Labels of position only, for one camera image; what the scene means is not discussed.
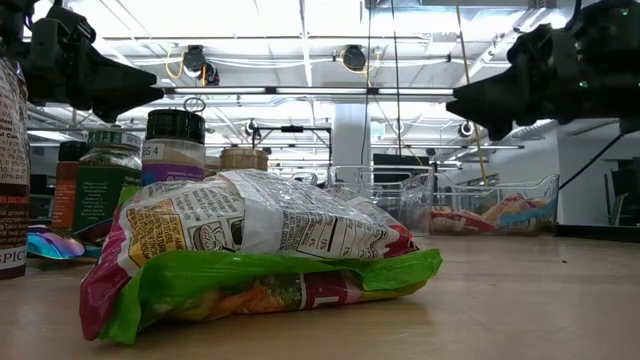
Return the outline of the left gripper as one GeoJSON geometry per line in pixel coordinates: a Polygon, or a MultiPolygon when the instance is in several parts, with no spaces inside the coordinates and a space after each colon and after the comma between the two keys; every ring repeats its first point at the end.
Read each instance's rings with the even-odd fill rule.
{"type": "Polygon", "coordinates": [[[66,103],[92,112],[106,123],[134,108],[162,99],[157,77],[101,55],[96,32],[87,19],[55,3],[31,24],[28,53],[21,61],[34,104],[66,103]]]}

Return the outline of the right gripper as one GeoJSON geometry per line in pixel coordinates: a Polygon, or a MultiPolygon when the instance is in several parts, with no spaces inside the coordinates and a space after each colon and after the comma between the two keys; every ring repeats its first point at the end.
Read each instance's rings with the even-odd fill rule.
{"type": "Polygon", "coordinates": [[[541,24],[517,38],[507,60],[508,73],[455,88],[446,110],[467,120],[489,119],[483,127],[493,142],[507,137],[515,122],[567,124],[579,117],[582,76],[571,33],[541,24]]]}

